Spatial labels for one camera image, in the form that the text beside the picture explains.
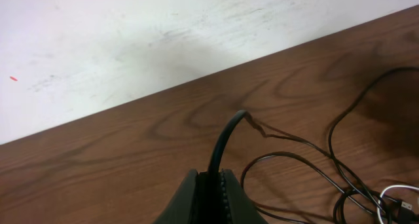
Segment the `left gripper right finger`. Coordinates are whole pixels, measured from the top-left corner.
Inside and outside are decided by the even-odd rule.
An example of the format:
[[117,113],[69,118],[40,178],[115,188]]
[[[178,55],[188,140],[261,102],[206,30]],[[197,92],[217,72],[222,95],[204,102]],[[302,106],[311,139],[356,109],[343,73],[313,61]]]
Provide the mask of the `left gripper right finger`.
[[232,170],[222,171],[222,203],[227,223],[267,224],[244,193]]

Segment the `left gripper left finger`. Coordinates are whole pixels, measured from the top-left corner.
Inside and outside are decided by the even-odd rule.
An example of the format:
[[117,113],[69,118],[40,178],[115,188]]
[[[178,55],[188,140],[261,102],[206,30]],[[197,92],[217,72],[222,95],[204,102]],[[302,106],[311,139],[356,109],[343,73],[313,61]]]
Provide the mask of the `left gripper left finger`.
[[166,208],[153,224],[188,224],[194,203],[196,170],[189,170]]

